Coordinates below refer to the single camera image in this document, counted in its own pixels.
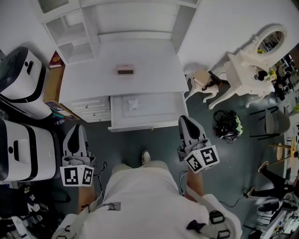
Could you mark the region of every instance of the book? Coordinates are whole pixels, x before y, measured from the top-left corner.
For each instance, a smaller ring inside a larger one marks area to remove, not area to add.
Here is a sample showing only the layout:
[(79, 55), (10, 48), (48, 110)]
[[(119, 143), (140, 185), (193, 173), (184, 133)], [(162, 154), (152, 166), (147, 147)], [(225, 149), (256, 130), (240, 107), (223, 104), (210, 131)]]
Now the book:
[(54, 52), (54, 55), (52, 56), (49, 67), (50, 68), (56, 68), (56, 67), (62, 67), (64, 65), (64, 62), (62, 61), (61, 57), (57, 53), (57, 51)]

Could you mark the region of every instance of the oval mirror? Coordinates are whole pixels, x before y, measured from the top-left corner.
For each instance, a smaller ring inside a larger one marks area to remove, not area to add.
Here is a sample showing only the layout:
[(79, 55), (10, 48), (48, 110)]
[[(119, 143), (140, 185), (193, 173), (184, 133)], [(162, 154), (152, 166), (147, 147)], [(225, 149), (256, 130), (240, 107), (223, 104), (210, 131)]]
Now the oval mirror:
[(276, 31), (267, 35), (257, 49), (258, 54), (264, 54), (273, 50), (282, 39), (283, 32)]

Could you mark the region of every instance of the person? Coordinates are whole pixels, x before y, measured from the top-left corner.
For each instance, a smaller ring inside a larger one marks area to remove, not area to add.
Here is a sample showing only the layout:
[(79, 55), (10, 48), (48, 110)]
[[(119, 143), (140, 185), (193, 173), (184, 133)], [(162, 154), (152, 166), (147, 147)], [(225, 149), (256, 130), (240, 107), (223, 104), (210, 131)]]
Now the person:
[(256, 187), (252, 187), (251, 190), (247, 193), (247, 196), (249, 197), (274, 197), (278, 198), (279, 200), (283, 199), (284, 196), (287, 193), (292, 193), (298, 197), (299, 196), (299, 174), (297, 175), (295, 182), (292, 183), (288, 180), (286, 180), (283, 177), (280, 177), (276, 175), (275, 173), (270, 172), (267, 169), (267, 166), (269, 165), (269, 161), (264, 162), (258, 169), (258, 172), (263, 174), (265, 177), (270, 179), (270, 181), (273, 183), (274, 188), (269, 190), (262, 190), (262, 191), (256, 191)]
[[(213, 195), (204, 195), (201, 173), (194, 174), (189, 169), (187, 185), (233, 221), (235, 229), (231, 233), (234, 239), (239, 239), (242, 235), (239, 219)], [(79, 188), (78, 213), (95, 198), (93, 187)], [(207, 238), (186, 229), (193, 220), (208, 225), (207, 208), (196, 203), (187, 193), (185, 197), (181, 196), (166, 163), (151, 161), (149, 152), (143, 151), (141, 167), (133, 169), (122, 163), (113, 168), (103, 203), (89, 213), (76, 238)], [(69, 221), (60, 227), (64, 228), (71, 223)]]

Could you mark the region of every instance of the open drawer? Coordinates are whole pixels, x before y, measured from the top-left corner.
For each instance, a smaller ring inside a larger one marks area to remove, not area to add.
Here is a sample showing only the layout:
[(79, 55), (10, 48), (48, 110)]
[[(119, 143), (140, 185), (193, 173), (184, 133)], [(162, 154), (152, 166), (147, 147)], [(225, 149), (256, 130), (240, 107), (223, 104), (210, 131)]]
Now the open drawer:
[(188, 115), (182, 92), (112, 96), (110, 105), (111, 132), (177, 126), (179, 117)]

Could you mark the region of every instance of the white wall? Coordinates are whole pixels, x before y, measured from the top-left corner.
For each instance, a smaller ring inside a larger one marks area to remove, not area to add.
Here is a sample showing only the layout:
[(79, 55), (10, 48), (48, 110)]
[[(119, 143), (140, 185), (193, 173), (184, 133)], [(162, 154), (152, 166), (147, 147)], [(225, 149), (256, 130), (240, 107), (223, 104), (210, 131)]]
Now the white wall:
[(0, 0), (0, 49), (7, 55), (20, 45), (28, 47), (45, 64), (55, 51), (29, 0)]
[(287, 53), (299, 43), (299, 10), (291, 0), (201, 0), (178, 56), (185, 68), (211, 69), (226, 52), (235, 53), (275, 23), (288, 31)]

